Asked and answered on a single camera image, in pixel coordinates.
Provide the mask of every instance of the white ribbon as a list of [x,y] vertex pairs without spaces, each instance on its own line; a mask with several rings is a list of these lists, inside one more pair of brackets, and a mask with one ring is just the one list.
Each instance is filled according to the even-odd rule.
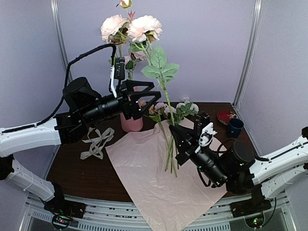
[[[89,135],[94,130],[95,130],[96,134],[98,135],[98,137],[91,139],[89,137]],[[83,142],[92,143],[92,144],[91,144],[88,152],[82,152],[81,153],[80,159],[85,160],[89,156],[93,155],[93,156],[96,156],[97,158],[102,160],[103,159],[102,149],[107,142],[112,140],[112,138],[114,137],[114,133],[115,133],[115,130],[113,130],[112,128],[107,128],[106,131],[103,134],[101,134],[101,132],[98,129],[89,128],[89,132],[88,132],[88,135],[87,135],[88,140],[83,140]]]

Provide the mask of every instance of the pink rose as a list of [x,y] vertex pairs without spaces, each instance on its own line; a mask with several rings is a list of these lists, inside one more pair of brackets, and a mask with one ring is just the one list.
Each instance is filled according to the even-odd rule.
[[128,36],[133,42],[143,42],[148,38],[150,41],[159,40],[163,32],[161,23],[153,16],[143,16],[133,20],[129,24]]
[[107,18],[101,27],[102,39],[111,42],[109,36],[115,35],[127,22],[129,22],[129,20],[127,18],[122,18],[119,14]]

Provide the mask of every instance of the flower bouquet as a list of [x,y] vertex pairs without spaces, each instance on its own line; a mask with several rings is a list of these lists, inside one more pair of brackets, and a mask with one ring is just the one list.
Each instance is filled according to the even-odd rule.
[[168,147],[168,155],[166,161],[166,170],[168,164],[171,163],[171,172],[176,173],[172,151],[174,147],[173,137],[166,136],[161,126],[161,116],[169,120],[172,125],[178,124],[185,116],[194,115],[198,112],[195,104],[186,102],[178,104],[177,108],[171,106],[169,94],[167,91],[167,83],[174,80],[175,74],[180,66],[178,64],[168,64],[167,55],[159,45],[154,47],[154,43],[159,40],[162,34],[162,24],[153,16],[145,15],[134,19],[135,13],[128,11],[132,7],[132,0],[121,0],[118,4],[126,10],[127,18],[122,15],[115,15],[107,18],[102,27],[102,39],[107,42],[114,43],[118,46],[118,57],[124,57],[122,46],[129,43],[128,55],[125,56],[126,71],[128,78],[133,78],[133,72],[137,63],[147,60],[148,65],[142,69],[142,73],[152,79],[158,81],[159,87],[166,96],[167,103],[158,103],[153,109],[150,118],[156,121],[166,139]]
[[168,154],[167,154],[167,160],[166,160],[166,165],[165,165],[165,171],[168,170],[168,167],[170,165],[171,170],[170,172],[174,172],[175,176],[177,176],[177,170],[174,164],[174,159],[173,159],[173,151],[175,146],[174,138],[173,136],[168,137],[166,135],[165,129],[162,125],[162,120],[167,119],[169,123],[172,123],[171,116],[173,116],[174,119],[174,124],[179,124],[185,117],[187,116],[195,116],[199,112],[199,107],[189,101],[186,101],[184,103],[178,103],[176,108],[171,107],[165,103],[157,103],[155,106],[153,105],[149,109],[149,118],[151,118],[153,121],[157,122],[159,124],[160,129],[163,132],[164,138],[166,140],[166,145],[168,149]]

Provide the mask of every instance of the red plate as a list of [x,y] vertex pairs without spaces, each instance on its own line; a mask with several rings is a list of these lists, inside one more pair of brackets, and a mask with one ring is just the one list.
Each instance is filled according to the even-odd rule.
[[238,116],[231,111],[220,111],[217,113],[217,119],[224,125],[228,125],[232,118],[238,118]]

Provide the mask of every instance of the tissue paper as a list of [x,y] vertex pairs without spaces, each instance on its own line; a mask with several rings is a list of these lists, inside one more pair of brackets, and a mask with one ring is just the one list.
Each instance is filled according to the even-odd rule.
[[[181,125],[193,128],[193,122],[187,119]],[[163,121],[163,126],[171,136],[168,122]],[[210,148],[216,150],[219,145],[214,138]],[[180,167],[177,178],[170,168],[165,172],[167,147],[157,124],[152,130],[128,133],[106,150],[125,189],[153,231],[183,230],[227,192],[225,186],[206,188],[191,161]]]

